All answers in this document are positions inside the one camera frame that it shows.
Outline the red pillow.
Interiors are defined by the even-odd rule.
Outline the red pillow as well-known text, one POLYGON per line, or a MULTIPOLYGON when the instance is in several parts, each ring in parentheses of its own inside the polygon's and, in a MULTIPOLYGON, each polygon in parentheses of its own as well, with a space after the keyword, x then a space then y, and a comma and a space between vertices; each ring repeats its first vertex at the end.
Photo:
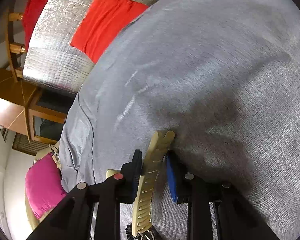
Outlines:
POLYGON ((93 0, 70 46, 96 63, 119 32, 146 9, 133 0, 93 0))

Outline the red cloth on railing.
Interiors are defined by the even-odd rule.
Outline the red cloth on railing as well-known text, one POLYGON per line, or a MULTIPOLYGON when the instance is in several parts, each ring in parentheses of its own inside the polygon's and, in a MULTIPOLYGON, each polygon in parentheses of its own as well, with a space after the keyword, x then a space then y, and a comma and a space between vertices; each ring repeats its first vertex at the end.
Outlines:
POLYGON ((38 21, 48 0, 27 0, 23 14, 22 24, 25 31, 25 48, 28 50, 29 42, 38 21))

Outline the silver foil insulation mat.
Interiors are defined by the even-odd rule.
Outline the silver foil insulation mat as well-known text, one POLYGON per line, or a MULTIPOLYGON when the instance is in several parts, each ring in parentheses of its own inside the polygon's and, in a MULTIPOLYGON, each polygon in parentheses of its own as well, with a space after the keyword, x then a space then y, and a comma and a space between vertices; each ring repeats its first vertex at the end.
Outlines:
MULTIPOLYGON (((93 0, 48 0, 30 38, 23 78, 37 85, 76 94, 94 67, 70 42, 93 0)), ((152 5, 157 0, 134 0, 152 5)))

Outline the magenta pillow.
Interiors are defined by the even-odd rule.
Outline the magenta pillow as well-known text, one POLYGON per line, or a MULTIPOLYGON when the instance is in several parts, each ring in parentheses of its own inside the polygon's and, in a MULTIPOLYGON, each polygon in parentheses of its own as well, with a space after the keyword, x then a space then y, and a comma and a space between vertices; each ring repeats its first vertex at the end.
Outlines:
POLYGON ((28 170, 25 191, 37 219, 41 219, 66 196, 61 179, 61 172, 53 160, 52 153, 36 161, 28 170))

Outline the beige leather sofa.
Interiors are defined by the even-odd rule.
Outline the beige leather sofa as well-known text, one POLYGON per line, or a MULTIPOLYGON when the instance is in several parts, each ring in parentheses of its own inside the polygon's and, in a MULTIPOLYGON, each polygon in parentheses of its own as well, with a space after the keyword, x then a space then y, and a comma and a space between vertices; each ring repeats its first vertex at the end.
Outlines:
POLYGON ((64 193, 61 187, 59 167, 53 154, 59 150, 59 143, 40 150, 25 177, 26 214, 34 230, 58 204, 64 193))

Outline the cream plastic hair claw clip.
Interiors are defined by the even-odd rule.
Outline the cream plastic hair claw clip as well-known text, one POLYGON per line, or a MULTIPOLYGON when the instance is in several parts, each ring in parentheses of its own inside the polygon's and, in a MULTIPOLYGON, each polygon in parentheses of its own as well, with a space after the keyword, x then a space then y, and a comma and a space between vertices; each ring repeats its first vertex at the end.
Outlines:
POLYGON ((137 194, 132 205, 120 205, 120 236, 123 239, 154 239, 151 230, 151 203, 158 174, 162 161, 173 142, 175 133, 168 131, 166 134, 156 131, 149 143, 142 164, 141 175, 137 182, 137 194))

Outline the grey bed blanket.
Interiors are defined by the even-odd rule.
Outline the grey bed blanket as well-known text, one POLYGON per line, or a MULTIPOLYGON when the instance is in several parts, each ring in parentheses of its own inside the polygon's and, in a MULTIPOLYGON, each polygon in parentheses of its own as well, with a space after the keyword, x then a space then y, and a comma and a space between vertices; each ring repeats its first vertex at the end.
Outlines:
POLYGON ((235 185, 279 239, 300 235, 300 11, 292 0, 159 0, 123 29, 68 113, 62 186, 104 181, 155 131, 235 185))

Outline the wooden stair railing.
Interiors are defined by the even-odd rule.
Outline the wooden stair railing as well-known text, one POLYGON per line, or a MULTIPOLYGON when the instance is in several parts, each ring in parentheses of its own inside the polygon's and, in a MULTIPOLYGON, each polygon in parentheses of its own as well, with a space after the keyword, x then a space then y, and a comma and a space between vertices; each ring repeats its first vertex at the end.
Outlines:
POLYGON ((23 78, 23 69, 18 63, 18 59, 26 53, 25 45, 14 40, 14 22, 22 19, 23 13, 14 12, 14 4, 10 4, 5 12, 5 44, 8 66, 15 82, 23 78))

